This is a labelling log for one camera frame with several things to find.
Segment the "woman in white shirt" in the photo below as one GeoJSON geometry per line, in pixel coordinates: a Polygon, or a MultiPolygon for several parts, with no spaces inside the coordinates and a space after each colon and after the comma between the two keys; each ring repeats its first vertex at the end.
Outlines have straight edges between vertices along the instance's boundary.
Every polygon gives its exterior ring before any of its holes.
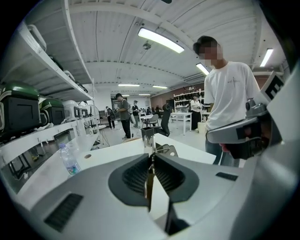
{"type": "Polygon", "coordinates": [[[201,104],[198,101],[198,95],[194,94],[193,99],[190,102],[192,110],[192,130],[198,128],[198,122],[201,122],[201,104]]]}

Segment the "black skirt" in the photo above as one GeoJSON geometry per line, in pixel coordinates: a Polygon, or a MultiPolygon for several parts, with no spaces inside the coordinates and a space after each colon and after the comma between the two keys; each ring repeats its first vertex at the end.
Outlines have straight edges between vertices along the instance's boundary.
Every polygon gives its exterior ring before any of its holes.
{"type": "Polygon", "coordinates": [[[201,122],[201,113],[192,110],[192,130],[198,128],[198,122],[201,122]]]}

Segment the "gray shirt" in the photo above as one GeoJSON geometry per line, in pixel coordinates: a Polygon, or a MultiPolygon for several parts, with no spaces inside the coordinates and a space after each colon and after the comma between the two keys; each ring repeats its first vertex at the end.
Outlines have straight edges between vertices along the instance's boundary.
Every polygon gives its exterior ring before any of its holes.
{"type": "Polygon", "coordinates": [[[127,111],[122,111],[122,112],[120,112],[120,118],[121,118],[121,120],[128,120],[129,117],[130,117],[130,116],[129,116],[129,113],[128,113],[129,104],[128,104],[128,102],[127,102],[125,99],[123,99],[123,100],[120,102],[119,108],[120,108],[120,109],[121,109],[121,108],[127,109],[127,111]]]}

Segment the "fluorescent light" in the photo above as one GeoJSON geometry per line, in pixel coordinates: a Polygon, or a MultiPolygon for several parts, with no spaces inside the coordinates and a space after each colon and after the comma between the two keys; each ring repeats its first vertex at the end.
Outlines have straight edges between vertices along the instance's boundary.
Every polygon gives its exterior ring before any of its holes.
{"type": "Polygon", "coordinates": [[[138,87],[139,84],[119,84],[120,87],[138,87]]]}
{"type": "Polygon", "coordinates": [[[175,52],[177,53],[181,53],[184,51],[184,48],[179,46],[178,44],[174,43],[173,41],[167,39],[166,37],[160,35],[160,34],[157,34],[153,31],[150,31],[148,29],[145,29],[145,28],[141,28],[138,35],[140,37],[143,37],[143,38],[146,38],[146,39],[149,39],[149,40],[152,40],[154,42],[157,42],[161,45],[164,45],[168,48],[171,48],[172,50],[174,50],[175,52]]]}
{"type": "Polygon", "coordinates": [[[167,87],[161,87],[161,86],[152,86],[153,88],[167,88],[167,87]]]}
{"type": "Polygon", "coordinates": [[[271,54],[273,52],[273,49],[272,48],[268,48],[267,49],[267,52],[266,52],[266,55],[264,56],[263,60],[262,60],[262,63],[261,63],[261,67],[264,67],[266,64],[267,64],[267,61],[269,60],[271,54]]]}
{"type": "Polygon", "coordinates": [[[202,63],[198,63],[196,65],[197,68],[199,68],[205,75],[208,75],[209,71],[202,65],[202,63]]]}

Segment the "plastic bottle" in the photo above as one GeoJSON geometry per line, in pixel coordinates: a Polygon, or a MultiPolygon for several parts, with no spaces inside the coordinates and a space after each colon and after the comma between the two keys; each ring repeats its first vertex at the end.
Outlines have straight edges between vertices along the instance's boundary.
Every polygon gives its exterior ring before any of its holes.
{"type": "Polygon", "coordinates": [[[75,175],[80,172],[81,168],[77,163],[76,158],[63,142],[60,143],[60,157],[70,175],[75,175]]]}

